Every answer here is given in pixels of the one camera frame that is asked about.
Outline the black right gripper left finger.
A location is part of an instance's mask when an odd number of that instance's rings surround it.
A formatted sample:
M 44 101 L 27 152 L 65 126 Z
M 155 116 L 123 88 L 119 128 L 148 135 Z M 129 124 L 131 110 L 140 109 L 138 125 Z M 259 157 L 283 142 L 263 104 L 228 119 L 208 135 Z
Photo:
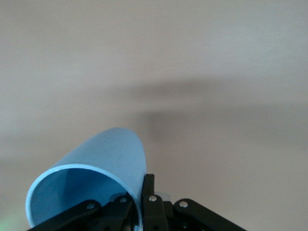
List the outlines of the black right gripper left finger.
M 133 231 L 135 204 L 128 194 L 102 206 L 86 200 L 32 227 L 31 231 Z

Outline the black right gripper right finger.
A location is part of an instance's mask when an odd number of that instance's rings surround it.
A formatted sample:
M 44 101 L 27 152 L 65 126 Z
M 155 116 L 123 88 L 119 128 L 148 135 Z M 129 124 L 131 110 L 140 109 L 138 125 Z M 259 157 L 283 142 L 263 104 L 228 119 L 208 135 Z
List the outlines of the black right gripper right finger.
M 141 193 L 144 231 L 243 231 L 244 228 L 191 199 L 175 203 L 154 193 L 154 175 L 146 174 Z

